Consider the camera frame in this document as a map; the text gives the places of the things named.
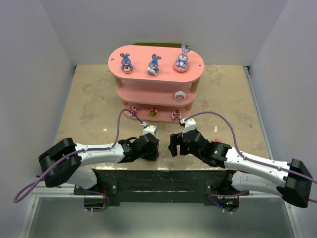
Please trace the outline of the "red white strawberry toy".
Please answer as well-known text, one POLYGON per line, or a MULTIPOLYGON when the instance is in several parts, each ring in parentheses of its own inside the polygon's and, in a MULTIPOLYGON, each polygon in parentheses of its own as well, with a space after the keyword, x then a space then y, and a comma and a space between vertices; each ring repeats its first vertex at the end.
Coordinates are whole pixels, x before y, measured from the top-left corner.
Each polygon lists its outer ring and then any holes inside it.
POLYGON ((182 114, 179 110, 175 110, 171 114, 172 121, 180 121, 182 119, 182 114))

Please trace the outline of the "round pink flower toy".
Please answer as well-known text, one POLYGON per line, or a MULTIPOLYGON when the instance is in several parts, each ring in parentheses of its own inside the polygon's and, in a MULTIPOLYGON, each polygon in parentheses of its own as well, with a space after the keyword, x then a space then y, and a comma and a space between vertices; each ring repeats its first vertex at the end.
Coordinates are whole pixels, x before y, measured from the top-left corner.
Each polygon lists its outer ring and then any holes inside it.
POLYGON ((149 117, 152 119, 156 119, 159 116, 159 112, 157 110, 156 107, 153 107, 150 111, 149 111, 149 117))

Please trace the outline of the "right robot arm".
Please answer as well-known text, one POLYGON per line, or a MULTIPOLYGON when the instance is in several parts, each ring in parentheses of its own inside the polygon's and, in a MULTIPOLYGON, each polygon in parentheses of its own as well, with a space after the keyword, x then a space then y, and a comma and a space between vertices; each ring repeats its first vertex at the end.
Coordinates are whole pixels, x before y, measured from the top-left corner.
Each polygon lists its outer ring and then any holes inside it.
POLYGON ((235 170, 231 186, 237 191, 254 190, 282 197, 287 203, 306 208, 313 177, 304 163, 273 161, 247 153, 222 142, 209 142, 196 129, 170 135, 171 155, 191 154, 211 167, 235 170))

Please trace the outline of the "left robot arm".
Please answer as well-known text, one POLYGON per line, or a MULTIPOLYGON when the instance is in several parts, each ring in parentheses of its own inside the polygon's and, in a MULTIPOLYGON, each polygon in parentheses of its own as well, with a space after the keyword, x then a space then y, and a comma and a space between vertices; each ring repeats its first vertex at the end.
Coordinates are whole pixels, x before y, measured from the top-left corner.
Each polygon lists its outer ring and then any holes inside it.
POLYGON ((46 187, 70 183, 88 189, 98 179, 94 171, 84 168, 87 165, 132 163, 140 158, 155 161, 158 156, 159 139, 147 133, 107 145, 83 145, 65 138, 40 155, 39 163, 46 187))

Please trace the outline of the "red pink cake toy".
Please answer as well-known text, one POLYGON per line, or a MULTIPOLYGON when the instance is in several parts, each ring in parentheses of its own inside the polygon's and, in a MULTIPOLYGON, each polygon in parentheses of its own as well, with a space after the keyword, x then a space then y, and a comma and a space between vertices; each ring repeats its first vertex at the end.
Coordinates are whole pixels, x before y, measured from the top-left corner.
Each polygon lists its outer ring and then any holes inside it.
POLYGON ((128 115, 130 117, 133 117, 133 116, 137 115, 137 109, 136 109, 135 106, 130 106, 128 115))

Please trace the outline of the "pink white toy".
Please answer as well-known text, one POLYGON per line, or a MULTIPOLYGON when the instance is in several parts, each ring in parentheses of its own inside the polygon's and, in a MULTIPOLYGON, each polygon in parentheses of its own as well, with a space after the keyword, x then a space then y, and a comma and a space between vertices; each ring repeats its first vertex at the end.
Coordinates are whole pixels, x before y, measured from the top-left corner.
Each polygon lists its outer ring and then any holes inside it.
POLYGON ((185 101, 187 98, 187 95, 185 92, 183 91, 177 91, 175 94, 174 94, 174 99, 175 101, 177 102, 183 102, 185 101))

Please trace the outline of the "purple bunny with bottle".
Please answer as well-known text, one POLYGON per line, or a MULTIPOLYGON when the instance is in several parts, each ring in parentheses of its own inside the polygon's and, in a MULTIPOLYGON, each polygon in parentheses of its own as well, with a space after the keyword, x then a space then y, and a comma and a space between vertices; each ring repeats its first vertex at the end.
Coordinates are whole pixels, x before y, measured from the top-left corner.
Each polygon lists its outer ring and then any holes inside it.
POLYGON ((149 75, 156 76, 159 71, 159 64, 158 61, 161 59, 161 56, 158 56, 156 54, 152 54, 152 60, 149 62, 147 73, 149 75))

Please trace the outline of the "purple bunny with cupcake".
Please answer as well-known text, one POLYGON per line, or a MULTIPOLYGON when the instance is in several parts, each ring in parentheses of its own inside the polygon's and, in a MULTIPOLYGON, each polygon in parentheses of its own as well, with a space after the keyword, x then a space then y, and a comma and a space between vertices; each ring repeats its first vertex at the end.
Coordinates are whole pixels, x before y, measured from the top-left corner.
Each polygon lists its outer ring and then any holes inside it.
POLYGON ((130 54, 129 53, 121 53, 120 56, 122 57, 121 60, 121 69, 124 73, 130 74, 133 70, 133 65, 131 62, 130 54))

